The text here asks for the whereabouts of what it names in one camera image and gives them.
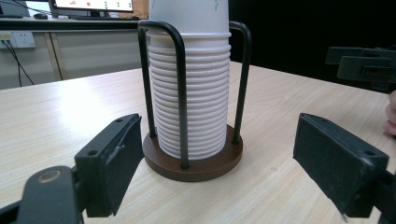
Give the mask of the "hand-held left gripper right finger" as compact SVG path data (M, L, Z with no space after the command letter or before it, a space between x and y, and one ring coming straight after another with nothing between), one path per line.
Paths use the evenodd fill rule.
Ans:
M328 119L299 116L293 158L338 211L368 217L377 208L389 217L389 156Z

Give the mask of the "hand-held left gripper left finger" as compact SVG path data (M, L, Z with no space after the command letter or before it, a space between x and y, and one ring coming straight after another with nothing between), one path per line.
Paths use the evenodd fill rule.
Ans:
M140 123L138 114L113 120L75 156L88 217L117 214L144 158Z

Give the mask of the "black wire cup holder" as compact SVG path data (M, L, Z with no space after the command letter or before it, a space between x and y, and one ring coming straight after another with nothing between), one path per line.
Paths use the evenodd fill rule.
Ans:
M145 101L148 117L149 133L143 142L143 152L148 166L166 178L184 182L200 182L218 178L230 172L243 155L243 140L240 135L252 51L252 37L246 25L239 21L229 23L231 30L238 30L244 37L244 51L241 65L241 77L238 101L235 112L234 126L227 127L226 140L223 149L216 155L204 160L192 161L188 156L187 135L187 84L186 84L186 53L180 32L173 25L164 21L142 20L137 24L138 43L141 55L142 74L145 91ZM165 154L159 145L154 124L153 103L149 81L149 55L147 47L147 31L159 30L168 34L176 49L177 87L181 89L178 97L181 105L181 158L176 159Z

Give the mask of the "stack of white paper cups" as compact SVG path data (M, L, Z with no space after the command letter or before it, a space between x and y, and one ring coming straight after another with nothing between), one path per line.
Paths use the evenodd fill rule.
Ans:
M148 17L182 36L186 57L188 152L192 161L218 154L227 132L231 46L228 0L149 0ZM160 149L180 157L177 56L171 37L150 30L148 59Z

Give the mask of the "black keyboard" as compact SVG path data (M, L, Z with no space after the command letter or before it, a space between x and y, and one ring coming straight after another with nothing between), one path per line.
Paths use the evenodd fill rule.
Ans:
M129 17L129 18L79 16L79 17L75 17L74 20L77 20L77 21L139 21L140 18L138 18L136 16Z

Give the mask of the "dark office desk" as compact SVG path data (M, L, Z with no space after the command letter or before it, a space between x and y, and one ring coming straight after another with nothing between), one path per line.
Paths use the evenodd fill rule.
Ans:
M78 20L36 20L32 18L0 18L0 31L96 31L134 30L138 21L78 21Z

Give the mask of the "computer monitor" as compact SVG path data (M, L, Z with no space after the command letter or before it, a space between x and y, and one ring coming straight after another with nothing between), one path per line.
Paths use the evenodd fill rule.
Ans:
M95 17L101 12L133 13L133 0L49 0L51 5L61 10L85 10Z

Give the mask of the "white wall socket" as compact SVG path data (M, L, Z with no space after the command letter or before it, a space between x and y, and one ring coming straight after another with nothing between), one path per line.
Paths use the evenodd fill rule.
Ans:
M33 49L35 40L31 32L0 31L0 49Z

